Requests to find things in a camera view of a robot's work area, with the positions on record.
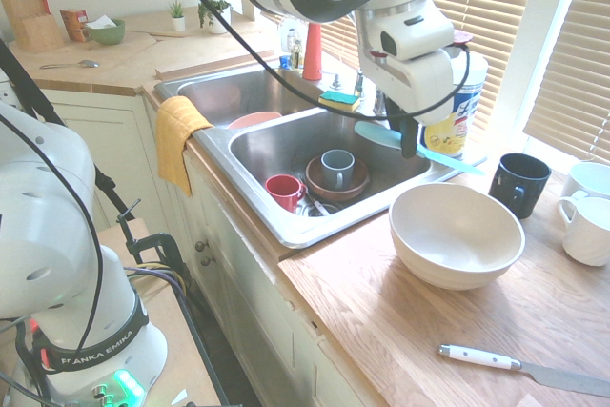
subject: brown bowl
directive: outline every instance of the brown bowl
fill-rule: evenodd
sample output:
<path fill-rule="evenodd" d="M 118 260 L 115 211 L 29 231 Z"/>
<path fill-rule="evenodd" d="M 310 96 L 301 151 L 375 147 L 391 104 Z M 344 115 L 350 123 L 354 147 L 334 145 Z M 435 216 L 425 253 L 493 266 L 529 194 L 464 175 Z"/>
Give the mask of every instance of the brown bowl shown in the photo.
<path fill-rule="evenodd" d="M 307 169 L 305 169 L 305 179 L 310 191 L 316 193 L 324 199 L 334 202 L 344 202 L 346 200 L 353 199 L 362 193 L 364 188 L 366 188 L 366 185 L 368 185 L 369 181 L 371 181 L 371 178 L 369 177 L 369 169 L 366 167 L 366 164 L 364 164 L 364 162 L 362 162 L 360 159 L 356 158 L 350 189 L 345 191 L 326 190 L 319 184 L 324 181 L 321 157 L 322 156 L 318 156 L 309 161 Z"/>

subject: teal spatula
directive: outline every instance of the teal spatula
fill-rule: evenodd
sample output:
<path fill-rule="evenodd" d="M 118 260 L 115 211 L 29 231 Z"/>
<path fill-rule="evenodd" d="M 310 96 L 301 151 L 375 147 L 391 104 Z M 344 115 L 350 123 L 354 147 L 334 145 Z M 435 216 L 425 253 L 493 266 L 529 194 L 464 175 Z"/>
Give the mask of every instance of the teal spatula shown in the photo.
<path fill-rule="evenodd" d="M 367 123 L 366 121 L 358 121 L 354 126 L 354 131 L 356 131 L 358 135 L 361 135 L 367 140 L 371 140 L 378 145 L 401 150 L 400 132 L 386 129 L 383 126 L 375 123 Z M 417 154 L 430 159 L 431 161 L 435 161 L 438 164 L 451 167 L 461 172 L 472 173 L 474 175 L 485 175 L 483 171 L 480 171 L 474 166 L 465 164 L 462 161 L 454 159 L 453 157 L 433 152 L 425 147 L 422 147 L 421 145 L 417 145 Z"/>

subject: potted plant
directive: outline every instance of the potted plant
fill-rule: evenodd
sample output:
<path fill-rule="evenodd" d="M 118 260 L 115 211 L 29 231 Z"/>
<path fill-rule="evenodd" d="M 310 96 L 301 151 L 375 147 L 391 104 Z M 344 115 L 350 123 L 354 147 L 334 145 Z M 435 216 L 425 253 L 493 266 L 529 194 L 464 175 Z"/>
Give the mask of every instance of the potted plant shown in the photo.
<path fill-rule="evenodd" d="M 218 11 L 227 23 L 231 24 L 231 4 L 226 0 L 208 0 L 212 7 Z M 216 20 L 214 14 L 203 4 L 199 4 L 199 27 L 208 26 L 211 33 L 225 33 L 227 29 Z"/>
<path fill-rule="evenodd" d="M 172 16 L 173 28 L 175 30 L 183 31 L 186 29 L 182 2 L 179 0 L 174 0 L 170 3 L 170 15 Z"/>

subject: green bowl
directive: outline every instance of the green bowl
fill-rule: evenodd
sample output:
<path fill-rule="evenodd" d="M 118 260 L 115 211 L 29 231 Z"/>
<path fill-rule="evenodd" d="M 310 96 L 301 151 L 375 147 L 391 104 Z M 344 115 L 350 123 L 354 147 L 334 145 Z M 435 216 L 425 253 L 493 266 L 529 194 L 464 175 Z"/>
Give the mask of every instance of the green bowl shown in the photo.
<path fill-rule="evenodd" d="M 89 31 L 89 35 L 93 40 L 102 45 L 116 45 L 121 43 L 123 37 L 125 36 L 125 21 L 122 19 L 113 19 L 112 20 L 116 27 L 114 28 L 104 28 L 104 29 L 93 29 L 89 26 L 85 26 L 87 31 Z"/>

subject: red mug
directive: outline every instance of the red mug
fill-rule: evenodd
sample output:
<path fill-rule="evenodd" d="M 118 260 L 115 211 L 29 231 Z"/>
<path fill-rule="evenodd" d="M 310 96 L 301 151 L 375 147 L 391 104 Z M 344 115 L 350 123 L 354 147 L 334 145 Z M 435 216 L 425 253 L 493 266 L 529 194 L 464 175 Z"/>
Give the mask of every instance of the red mug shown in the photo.
<path fill-rule="evenodd" d="M 292 213 L 296 212 L 296 204 L 307 193 L 307 187 L 292 175 L 268 178 L 265 189 L 279 205 Z"/>

